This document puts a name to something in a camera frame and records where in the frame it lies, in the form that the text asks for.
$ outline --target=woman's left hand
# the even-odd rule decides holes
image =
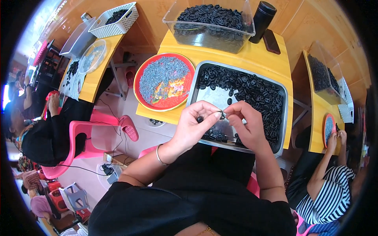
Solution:
[[[198,101],[185,108],[178,121],[173,138],[169,141],[181,155],[190,150],[205,132],[221,117],[220,109],[206,101]],[[203,122],[198,123],[197,117],[202,116]]]

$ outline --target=gray spring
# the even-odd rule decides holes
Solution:
[[[143,99],[152,104],[152,95],[159,83],[168,85],[169,82],[183,78],[189,71],[188,66],[177,57],[161,57],[144,69],[139,81],[139,91]]]

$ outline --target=stainless steel tray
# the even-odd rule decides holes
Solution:
[[[277,81],[274,81],[274,80],[267,78],[265,76],[256,74],[252,71],[247,71],[245,69],[241,69],[241,68],[238,68],[238,67],[235,67],[235,66],[230,66],[230,65],[223,64],[223,63],[219,63],[219,62],[206,60],[206,61],[200,62],[197,65],[197,68],[196,68],[195,74],[194,74],[194,78],[193,78],[193,82],[192,82],[192,86],[191,86],[191,89],[190,89],[190,93],[189,93],[189,96],[188,96],[188,100],[186,102],[186,106],[189,106],[190,104],[195,103],[195,102],[200,101],[200,100],[205,100],[205,101],[207,101],[211,104],[214,104],[216,107],[218,107],[221,110],[224,110],[225,108],[228,107],[227,99],[230,98],[229,95],[228,95],[229,91],[226,91],[226,90],[219,88],[219,87],[217,87],[214,91],[211,90],[209,87],[206,87],[206,89],[198,89],[197,86],[196,86],[198,73],[201,71],[202,67],[209,66],[209,65],[223,66],[223,67],[226,67],[226,68],[229,68],[229,69],[241,71],[241,72],[251,74],[251,75],[255,74],[256,76],[262,78],[263,80],[272,82],[272,83],[280,86],[283,89],[283,91],[284,91],[283,100],[285,101],[285,103],[284,103],[284,106],[283,106],[283,111],[281,113],[281,121],[282,122],[281,122],[281,125],[280,125],[281,126],[280,127],[280,133],[279,133],[279,136],[278,136],[279,137],[279,140],[278,140],[279,149],[278,149],[277,152],[274,153],[275,156],[279,155],[284,148],[284,140],[285,140],[286,124],[287,124],[288,94],[287,94],[287,90],[286,90],[285,86],[283,84],[277,82]],[[231,98],[232,98],[232,103],[237,102],[237,100],[234,96],[232,96]],[[222,132],[225,133],[228,136],[227,143],[222,143],[222,142],[218,142],[218,141],[215,141],[215,140],[204,140],[204,139],[201,139],[200,143],[204,143],[204,144],[208,144],[208,145],[212,145],[212,146],[216,146],[216,147],[220,147],[220,148],[227,148],[227,149],[232,149],[232,150],[236,150],[236,151],[242,151],[242,152],[245,152],[245,153],[253,153],[251,150],[244,148],[244,147],[241,147],[241,146],[238,146],[235,143],[236,138],[235,138],[234,134],[236,133],[236,131],[235,131],[233,126],[229,126],[227,119],[219,120],[215,124],[215,129],[216,130],[222,130]]]

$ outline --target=silver bangle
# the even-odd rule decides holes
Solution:
[[[169,165],[169,164],[164,163],[164,162],[162,162],[162,161],[160,160],[160,157],[159,157],[159,154],[158,154],[158,150],[159,150],[159,147],[160,147],[161,145],[163,145],[163,144],[161,143],[161,144],[159,144],[159,145],[156,147],[156,156],[157,156],[158,160],[160,161],[160,163],[162,163],[163,165]]]

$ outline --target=white mesh basket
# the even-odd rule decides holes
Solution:
[[[139,16],[135,4],[136,2],[132,2],[107,10],[101,14],[98,20],[89,28],[88,32],[99,39],[118,34],[126,34]],[[112,17],[113,12],[124,9],[128,9],[128,11],[117,22],[105,25],[106,21]]]
[[[341,80],[342,80],[342,83],[344,84],[343,93],[345,96],[345,101],[347,101],[348,104],[338,105],[340,115],[344,123],[354,123],[354,105],[353,105],[352,96],[350,95],[349,88],[348,88],[347,82],[345,82],[345,79],[343,78]]]

